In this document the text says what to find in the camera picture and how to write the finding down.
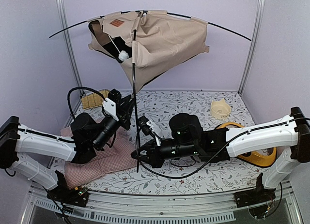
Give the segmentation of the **beige fabric pet tent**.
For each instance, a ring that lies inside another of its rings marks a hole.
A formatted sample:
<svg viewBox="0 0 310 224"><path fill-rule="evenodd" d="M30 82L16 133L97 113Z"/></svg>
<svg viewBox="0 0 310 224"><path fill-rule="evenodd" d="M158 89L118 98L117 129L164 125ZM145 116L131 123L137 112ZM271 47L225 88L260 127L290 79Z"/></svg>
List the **beige fabric pet tent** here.
<svg viewBox="0 0 310 224"><path fill-rule="evenodd" d="M115 59L132 86L132 39L136 11L111 13L89 19L90 50ZM137 29L136 89L140 91L171 68L200 53L209 52L206 45L208 23L202 19L173 17L166 11L143 13ZM129 58L118 59L124 50Z"/></svg>

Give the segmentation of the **black tent pole one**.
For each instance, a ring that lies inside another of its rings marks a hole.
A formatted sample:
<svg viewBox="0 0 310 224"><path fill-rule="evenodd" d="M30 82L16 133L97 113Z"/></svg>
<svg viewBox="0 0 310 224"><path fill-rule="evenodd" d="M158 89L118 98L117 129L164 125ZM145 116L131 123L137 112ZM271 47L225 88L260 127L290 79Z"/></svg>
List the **black tent pole one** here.
<svg viewBox="0 0 310 224"><path fill-rule="evenodd" d="M137 169L136 172L139 172L140 168L140 158L139 158L139 153L138 149L140 147L140 129L138 125L138 107L137 107L137 89L136 89L136 62L137 62L137 41L136 41L136 36L137 36L137 29L138 29L138 24L140 21L140 17L143 15L143 12L141 11L136 11L138 14L137 20L135 20L134 26L133 26L133 39L132 39L132 87L133 87L133 100L134 100L134 111L135 111L135 123L136 123L136 143L135 143L135 148L136 148L136 154L137 154Z"/></svg>

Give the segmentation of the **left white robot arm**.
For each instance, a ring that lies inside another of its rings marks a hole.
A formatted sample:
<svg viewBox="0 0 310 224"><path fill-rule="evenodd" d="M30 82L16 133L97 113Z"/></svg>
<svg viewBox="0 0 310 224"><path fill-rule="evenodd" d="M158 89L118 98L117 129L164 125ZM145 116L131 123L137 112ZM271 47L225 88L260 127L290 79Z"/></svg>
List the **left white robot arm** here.
<svg viewBox="0 0 310 224"><path fill-rule="evenodd" d="M102 97L104 117L77 115L62 135L33 130L10 117L0 128L0 166L26 176L52 190L62 202L72 198L71 188L106 174L133 168L132 144L122 136L130 128L135 105L131 95L112 90ZM53 171L30 157L30 153L65 160L65 172Z"/></svg>

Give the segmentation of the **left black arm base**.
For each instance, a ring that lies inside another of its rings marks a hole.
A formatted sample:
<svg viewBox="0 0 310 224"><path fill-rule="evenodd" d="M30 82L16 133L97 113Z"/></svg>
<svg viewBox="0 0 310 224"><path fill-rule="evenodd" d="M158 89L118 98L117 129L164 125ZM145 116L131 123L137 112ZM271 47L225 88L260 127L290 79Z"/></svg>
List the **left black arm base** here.
<svg viewBox="0 0 310 224"><path fill-rule="evenodd" d="M64 174L57 170L55 173L58 179L57 186L54 189L47 191L47 198L53 201L58 201L62 205L68 204L85 208L89 200L88 191L82 196L78 195L74 188L70 189L67 186Z"/></svg>

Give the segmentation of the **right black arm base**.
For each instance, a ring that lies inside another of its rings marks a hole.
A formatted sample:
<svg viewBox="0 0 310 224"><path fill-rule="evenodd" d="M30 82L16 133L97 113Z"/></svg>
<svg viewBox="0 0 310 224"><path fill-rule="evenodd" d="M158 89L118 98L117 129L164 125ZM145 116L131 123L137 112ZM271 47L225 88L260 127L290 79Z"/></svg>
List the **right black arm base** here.
<svg viewBox="0 0 310 224"><path fill-rule="evenodd" d="M276 198L276 189L266 189L263 185L263 173L256 178L256 187L254 189L235 192L234 201L238 208L256 205L270 201L271 204L265 204L262 208L251 208L249 213L255 219L264 219L273 213L272 206Z"/></svg>

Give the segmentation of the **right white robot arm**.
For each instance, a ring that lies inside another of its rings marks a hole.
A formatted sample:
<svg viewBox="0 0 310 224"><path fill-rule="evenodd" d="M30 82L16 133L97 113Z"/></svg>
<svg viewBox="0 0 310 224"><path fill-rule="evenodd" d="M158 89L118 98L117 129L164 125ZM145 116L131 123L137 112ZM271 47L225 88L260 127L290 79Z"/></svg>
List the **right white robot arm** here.
<svg viewBox="0 0 310 224"><path fill-rule="evenodd" d="M289 115L251 127L219 128L204 131L197 116L179 113L169 121L172 137L164 139L147 131L146 118L139 119L140 128L153 136L131 156L141 164L161 168L165 160L198 156L204 166L238 157L252 151L284 147L271 168L262 175L251 191L255 203L262 202L277 185L301 163L310 161L310 125L299 107Z"/></svg>

